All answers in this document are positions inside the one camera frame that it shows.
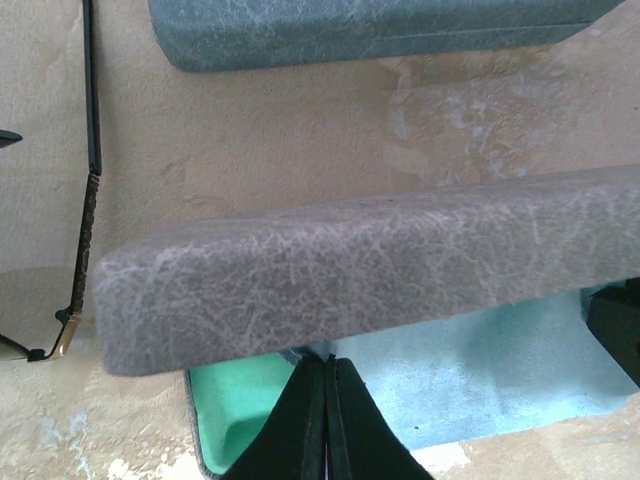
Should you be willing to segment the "grey glasses case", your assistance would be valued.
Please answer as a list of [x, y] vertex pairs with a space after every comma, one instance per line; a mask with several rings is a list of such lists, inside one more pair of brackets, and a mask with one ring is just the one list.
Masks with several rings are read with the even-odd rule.
[[282, 353], [639, 280], [639, 169], [587, 169], [201, 220], [94, 272], [105, 369], [178, 371], [198, 459], [222, 476], [298, 362]]

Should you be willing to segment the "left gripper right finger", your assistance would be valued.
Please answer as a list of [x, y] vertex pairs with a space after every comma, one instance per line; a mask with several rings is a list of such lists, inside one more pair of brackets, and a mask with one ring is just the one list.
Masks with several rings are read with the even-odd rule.
[[394, 435], [351, 360], [328, 358], [325, 405], [330, 479], [433, 479]]

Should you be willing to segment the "light blue cleaning cloth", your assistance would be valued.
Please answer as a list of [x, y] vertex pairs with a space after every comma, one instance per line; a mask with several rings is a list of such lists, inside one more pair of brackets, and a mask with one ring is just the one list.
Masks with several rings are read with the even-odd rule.
[[611, 413], [638, 390], [579, 291], [283, 351], [348, 358], [411, 450]]

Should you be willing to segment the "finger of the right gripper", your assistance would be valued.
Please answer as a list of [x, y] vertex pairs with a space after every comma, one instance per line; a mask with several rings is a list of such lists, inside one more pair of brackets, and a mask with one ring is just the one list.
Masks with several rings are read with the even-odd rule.
[[587, 326], [636, 385], [640, 381], [639, 280], [608, 286], [591, 296]]

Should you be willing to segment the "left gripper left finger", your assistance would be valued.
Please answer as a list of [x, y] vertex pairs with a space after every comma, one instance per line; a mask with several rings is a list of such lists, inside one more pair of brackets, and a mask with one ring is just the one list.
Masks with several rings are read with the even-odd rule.
[[323, 479], [325, 440], [325, 363], [306, 356], [298, 362], [259, 434], [222, 477]]

